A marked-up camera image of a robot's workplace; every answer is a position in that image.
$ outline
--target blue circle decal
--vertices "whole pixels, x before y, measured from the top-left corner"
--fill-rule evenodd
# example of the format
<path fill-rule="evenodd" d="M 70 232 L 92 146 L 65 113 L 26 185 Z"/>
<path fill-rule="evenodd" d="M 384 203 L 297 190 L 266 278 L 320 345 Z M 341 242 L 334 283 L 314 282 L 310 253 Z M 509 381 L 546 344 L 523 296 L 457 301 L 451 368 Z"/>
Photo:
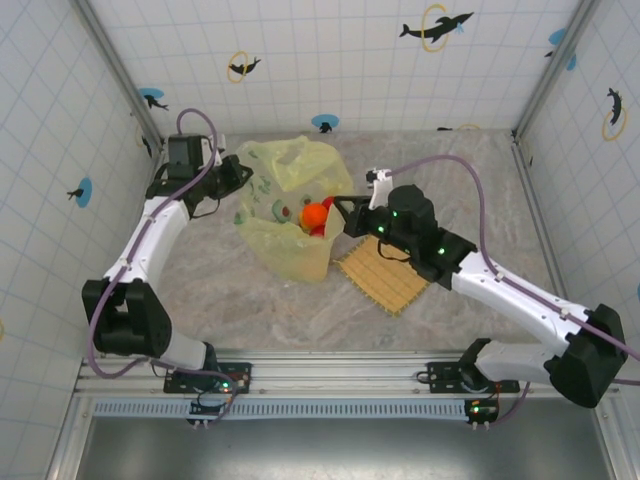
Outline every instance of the blue circle decal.
<path fill-rule="evenodd" d="M 311 119 L 311 124 L 320 128 L 323 123 L 328 123 L 331 128 L 335 128 L 340 123 L 340 119 L 330 113 L 322 113 Z"/>
<path fill-rule="evenodd" d="M 91 193 L 93 192 L 93 185 L 89 177 L 84 177 L 78 184 L 78 190 L 82 190 L 82 193 L 76 196 L 76 203 L 80 208 L 85 208 L 89 205 L 91 200 Z"/>
<path fill-rule="evenodd" d="M 139 88 L 138 91 L 140 92 L 140 95 L 142 95 L 143 97 L 145 95 L 151 95 L 156 100 L 158 98 L 164 97 L 164 92 L 158 88 L 144 87 L 144 88 Z"/>

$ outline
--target wall tile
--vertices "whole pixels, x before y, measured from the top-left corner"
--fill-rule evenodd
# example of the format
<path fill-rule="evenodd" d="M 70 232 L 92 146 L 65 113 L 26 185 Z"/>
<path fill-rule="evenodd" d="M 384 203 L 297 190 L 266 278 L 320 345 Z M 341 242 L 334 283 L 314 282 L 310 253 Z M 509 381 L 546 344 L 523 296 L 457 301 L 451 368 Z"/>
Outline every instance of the wall tile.
<path fill-rule="evenodd" d="M 85 349 L 79 289 L 113 262 L 105 240 L 128 238 L 134 225 L 119 221 L 131 217 L 120 213 L 123 201 L 139 211 L 143 190 L 129 188 L 153 169 L 135 146 L 135 120 L 68 2 L 23 3 L 26 11 L 21 2 L 3 2 L 0 17 L 0 34 L 8 32 L 0 42 L 2 478 L 42 478 L 47 469 Z M 120 2 L 120 15 L 111 18 L 137 22 L 142 17 L 132 4 Z M 121 17 L 120 7 L 129 15 Z M 7 22 L 12 27 L 5 29 Z M 87 175 L 94 195 L 82 209 L 66 192 Z M 129 183 L 110 181 L 121 177 Z M 101 201 L 107 189 L 117 202 Z M 98 211 L 110 225 L 101 220 L 94 232 Z M 91 271 L 81 265 L 85 250 Z"/>
<path fill-rule="evenodd" d="M 636 81 L 640 55 L 638 42 L 634 42 L 640 35 L 639 18 L 635 18 L 639 11 L 638 2 L 604 2 L 578 46 L 576 68 L 560 78 L 559 88 L 570 104 L 580 135 L 564 162 L 584 199 L 586 212 L 584 215 L 580 206 L 576 207 L 577 217 L 569 212 L 566 221 L 572 225 L 581 223 L 586 231 L 581 233 L 582 228 L 573 228 L 567 239 L 566 232 L 549 230 L 555 247 L 572 245 L 565 252 L 556 251 L 570 297 L 592 302 L 594 306 L 605 303 L 619 310 L 629 344 L 634 343 L 640 332 L 640 164 L 635 153 L 636 145 L 640 145 L 640 124 L 634 119 L 640 98 Z M 626 125 L 620 131 L 619 123 L 618 130 L 613 131 L 620 135 L 605 140 L 602 128 L 612 108 L 612 98 L 607 97 L 609 88 L 620 92 L 626 110 L 621 118 Z M 559 111 L 552 99 L 547 101 L 545 110 L 556 125 L 564 122 L 566 113 Z M 560 143 L 566 146 L 573 141 L 575 130 L 562 131 L 559 136 Z M 533 148 L 542 152 L 540 161 L 534 163 L 534 188 L 540 191 L 546 188 L 544 194 L 549 197 L 562 193 L 561 186 L 556 183 L 549 187 L 540 182 L 543 176 L 535 174 L 535 169 L 560 170 L 557 156 L 552 156 L 550 150 L 545 152 L 554 138 L 552 132 L 541 129 L 533 129 L 528 138 Z M 553 205 L 548 202 L 541 205 L 546 222 L 557 222 Z M 575 266 L 571 248 L 577 251 L 580 262 L 575 271 L 570 271 Z M 635 390 L 623 394 L 627 398 L 637 396 Z"/>
<path fill-rule="evenodd" d="M 424 85 L 415 86 L 409 91 L 410 97 L 432 95 L 443 99 L 455 97 L 472 100 L 480 104 L 480 108 L 467 106 L 464 112 L 468 113 L 464 114 L 456 111 L 461 123 L 485 122 L 482 126 L 486 128 L 510 128 L 535 88 L 536 79 L 548 64 L 544 58 L 546 52 L 530 52 L 529 47 L 539 45 L 540 49 L 547 50 L 548 36 L 553 31 L 549 28 L 565 26 L 572 13 L 572 8 L 567 5 L 575 6 L 576 1 L 560 3 L 559 6 L 554 5 L 553 12 L 546 14 L 543 19 L 540 7 L 531 10 L 527 2 L 522 2 L 522 6 L 514 6 L 509 2 L 482 6 L 466 1 L 466 7 L 458 5 L 457 8 L 468 8 L 474 15 L 465 22 L 464 34 L 449 36 L 447 55 L 432 55 L 412 48 L 412 45 L 419 46 L 419 39 L 415 37 L 399 38 L 404 23 L 412 29 L 419 27 L 424 5 L 417 3 L 397 5 L 377 1 L 332 0 L 317 3 L 281 0 L 272 4 L 254 0 L 239 6 L 227 2 L 209 4 L 202 0 L 185 0 L 184 9 L 176 7 L 179 11 L 175 14 L 173 10 L 171 13 L 166 11 L 163 5 L 147 20 L 152 29 L 156 29 L 156 32 L 162 29 L 168 32 L 166 35 L 150 35 L 142 25 L 140 29 L 133 28 L 129 18 L 119 20 L 121 12 L 114 13 L 112 5 L 106 0 L 96 1 L 95 7 L 98 14 L 104 16 L 109 33 L 136 83 L 162 84 L 165 87 L 164 98 L 169 103 L 198 103 L 200 99 L 196 95 L 195 85 L 202 91 L 208 85 L 221 84 L 234 88 L 219 89 L 216 101 L 210 102 L 212 105 L 249 107 L 271 104 L 271 108 L 259 109 L 262 115 L 241 113 L 235 108 L 225 117 L 219 116 L 220 120 L 227 122 L 220 125 L 221 129 L 234 133 L 236 128 L 242 131 L 251 131 L 253 128 L 259 131 L 272 131 L 274 128 L 306 129 L 311 117 L 321 113 L 310 109 L 316 101 L 323 102 L 322 112 L 329 107 L 339 112 L 349 110 L 345 101 L 406 97 L 409 80 L 419 76 L 439 77 L 444 80 L 439 85 L 449 85 L 439 89 L 438 93 Z M 145 11 L 151 8 L 148 0 L 144 0 L 144 5 L 144 8 L 140 8 Z M 212 23 L 209 22 L 215 23 L 215 28 L 211 28 Z M 539 27 L 540 23 L 544 23 L 544 28 Z M 126 41 L 120 38 L 123 29 L 119 27 L 127 27 Z M 172 41 L 171 38 L 176 40 L 176 31 L 178 41 Z M 187 54 L 213 55 L 214 62 L 209 60 L 205 63 L 214 66 L 214 73 L 210 68 L 200 66 L 182 68 L 175 60 L 169 60 L 185 55 L 183 47 Z M 261 60 L 253 72 L 241 79 L 242 85 L 229 84 L 227 79 L 230 59 L 238 51 L 247 52 L 249 59 L 257 57 Z M 158 54 L 162 58 L 148 58 Z M 531 76 L 515 82 L 513 75 L 516 72 Z M 493 75 L 493 81 L 486 82 L 479 77 L 476 85 L 460 84 L 465 75 L 486 74 Z M 363 78 L 369 77 L 382 77 L 384 80 L 380 80 L 376 87 L 368 84 L 362 88 Z M 309 87 L 309 83 L 303 85 L 302 82 L 318 78 L 331 80 L 320 87 L 321 98 L 315 94 L 311 98 L 298 94 Z M 271 95 L 268 92 L 259 93 L 264 85 L 270 87 L 273 92 Z M 381 97 L 384 86 L 387 86 L 386 93 Z M 298 105 L 299 115 L 296 117 L 302 125 L 291 120 L 278 121 L 274 125 L 268 117 L 267 113 L 277 109 L 283 101 L 279 92 L 284 92 L 283 95 L 295 92 L 288 102 Z M 427 125 L 427 118 L 429 124 L 436 122 L 432 126 L 446 122 L 452 111 L 452 105 L 448 102 L 440 103 L 438 100 L 432 106 L 436 108 L 422 113 L 423 126 Z M 157 113 L 156 116 L 156 112 L 152 111 L 159 124 L 168 125 L 164 114 Z M 380 109 L 373 115 L 383 119 L 387 113 L 385 109 Z M 370 130 L 373 125 L 379 124 L 379 121 L 367 122 L 366 129 Z M 342 122 L 340 129 L 357 130 L 360 125 L 360 122 Z"/>

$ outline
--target orange toy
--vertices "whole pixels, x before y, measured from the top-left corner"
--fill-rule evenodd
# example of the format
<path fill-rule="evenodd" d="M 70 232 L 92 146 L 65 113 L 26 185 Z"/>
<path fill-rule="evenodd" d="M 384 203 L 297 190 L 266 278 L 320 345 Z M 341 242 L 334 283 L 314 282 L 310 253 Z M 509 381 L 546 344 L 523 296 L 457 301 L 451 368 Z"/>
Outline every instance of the orange toy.
<path fill-rule="evenodd" d="M 310 203 L 302 209 L 301 224 L 309 229 L 324 225 L 329 212 L 321 203 Z"/>
<path fill-rule="evenodd" d="M 300 224 L 300 228 L 302 230 L 304 230 L 305 232 L 308 232 L 309 230 L 311 230 L 306 223 L 304 223 L 304 219 L 302 218 L 302 212 L 300 212 L 298 214 L 298 223 Z"/>

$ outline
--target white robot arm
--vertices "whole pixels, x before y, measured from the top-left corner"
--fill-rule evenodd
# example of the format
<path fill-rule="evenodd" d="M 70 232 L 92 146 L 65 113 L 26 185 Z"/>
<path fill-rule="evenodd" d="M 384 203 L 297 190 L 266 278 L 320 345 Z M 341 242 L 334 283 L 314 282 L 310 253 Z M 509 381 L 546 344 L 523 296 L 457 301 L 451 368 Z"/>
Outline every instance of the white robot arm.
<path fill-rule="evenodd" d="M 87 318 L 91 319 L 107 288 L 117 279 L 113 293 L 99 312 L 93 336 L 95 347 L 102 352 L 144 355 L 189 370 L 216 370 L 213 346 L 173 328 L 155 295 L 169 253 L 198 203 L 205 197 L 219 201 L 241 188 L 253 174 L 251 169 L 240 165 L 237 156 L 221 159 L 219 152 L 215 152 L 213 165 L 204 166 L 202 138 L 169 137 L 169 162 L 160 167 L 147 189 L 142 216 L 131 239 L 104 278 L 88 280 L 82 289 Z M 203 168 L 208 172 L 197 185 L 179 198 L 169 199 Z"/>
<path fill-rule="evenodd" d="M 439 227 L 433 204 L 415 185 L 393 187 L 389 170 L 367 173 L 371 196 L 336 197 L 350 236 L 373 235 L 406 252 L 431 283 L 475 298 L 528 330 L 541 344 L 476 340 L 458 362 L 471 391 L 521 380 L 552 384 L 574 403 L 595 407 L 627 359 L 618 314 L 590 311 L 509 272 L 462 237 Z"/>

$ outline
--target metal rail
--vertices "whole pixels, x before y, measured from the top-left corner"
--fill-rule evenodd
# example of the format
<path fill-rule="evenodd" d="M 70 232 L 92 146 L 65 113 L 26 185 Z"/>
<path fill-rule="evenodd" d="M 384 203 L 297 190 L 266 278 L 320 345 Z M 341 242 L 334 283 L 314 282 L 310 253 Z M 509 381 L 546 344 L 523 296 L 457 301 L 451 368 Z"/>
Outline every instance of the metal rail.
<path fill-rule="evenodd" d="M 120 87 L 129 107 L 131 107 L 131 112 L 140 123 L 140 128 L 145 138 L 155 145 L 157 151 L 162 150 L 162 135 L 160 134 L 160 130 L 151 118 L 149 110 L 142 101 L 138 89 L 133 83 L 133 80 L 131 80 L 111 40 L 109 40 L 109 36 L 91 6 L 91 2 L 89 0 L 71 0 L 71 6 L 78 14 L 93 44 Z"/>
<path fill-rule="evenodd" d="M 571 22 L 569 22 L 569 26 L 566 29 L 566 33 L 562 38 L 562 41 L 553 52 L 551 63 L 538 82 L 531 99 L 525 107 L 524 113 L 516 125 L 514 130 L 516 141 L 523 138 L 531 128 L 535 117 L 549 97 L 553 86 L 558 81 L 558 78 L 560 78 L 560 75 L 567 66 L 567 63 L 575 53 L 580 37 L 582 37 L 582 34 L 586 30 L 600 4 L 601 0 L 580 1 Z"/>

